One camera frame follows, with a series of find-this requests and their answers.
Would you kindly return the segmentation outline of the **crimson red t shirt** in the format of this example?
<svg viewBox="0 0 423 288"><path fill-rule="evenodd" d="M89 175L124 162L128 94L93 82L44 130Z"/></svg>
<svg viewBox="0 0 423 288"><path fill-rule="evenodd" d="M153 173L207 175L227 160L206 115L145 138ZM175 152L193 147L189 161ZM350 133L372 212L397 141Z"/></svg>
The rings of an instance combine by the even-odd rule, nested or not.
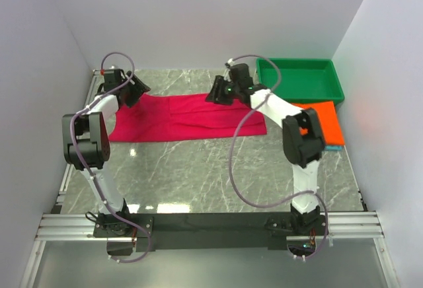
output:
<svg viewBox="0 0 423 288"><path fill-rule="evenodd" d="M206 102L205 94L143 95L131 108L116 113L111 142L145 143L232 137L250 108Z"/></svg>

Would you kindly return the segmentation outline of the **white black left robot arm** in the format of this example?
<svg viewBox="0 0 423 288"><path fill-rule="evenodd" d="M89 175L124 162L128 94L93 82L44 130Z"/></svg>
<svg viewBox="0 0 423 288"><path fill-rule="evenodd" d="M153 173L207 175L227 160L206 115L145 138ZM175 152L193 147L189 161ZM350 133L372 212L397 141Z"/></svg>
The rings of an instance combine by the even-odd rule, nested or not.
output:
<svg viewBox="0 0 423 288"><path fill-rule="evenodd" d="M111 68L100 74L104 82L95 98L80 112L62 117L63 154L66 162L83 174L96 196L99 212L88 211L85 217L102 236L148 237L148 227L134 221L135 215L130 213L108 169L111 149L106 120L122 107L133 107L150 88L132 71Z"/></svg>

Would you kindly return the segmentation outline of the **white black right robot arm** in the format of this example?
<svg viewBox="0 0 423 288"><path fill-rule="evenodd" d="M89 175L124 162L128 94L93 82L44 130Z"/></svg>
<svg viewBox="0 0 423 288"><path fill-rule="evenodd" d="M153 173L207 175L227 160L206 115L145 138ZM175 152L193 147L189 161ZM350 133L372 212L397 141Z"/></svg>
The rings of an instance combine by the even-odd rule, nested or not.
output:
<svg viewBox="0 0 423 288"><path fill-rule="evenodd" d="M290 226L293 234L310 234L321 224L324 204L317 193L317 171L326 147L318 113L312 108L299 108L273 93L272 89L254 83L245 63L227 66L226 75L215 77L207 102L229 106L234 101L250 110L237 125L233 138L254 114L261 113L282 130L284 155L293 170L293 195L290 204Z"/></svg>

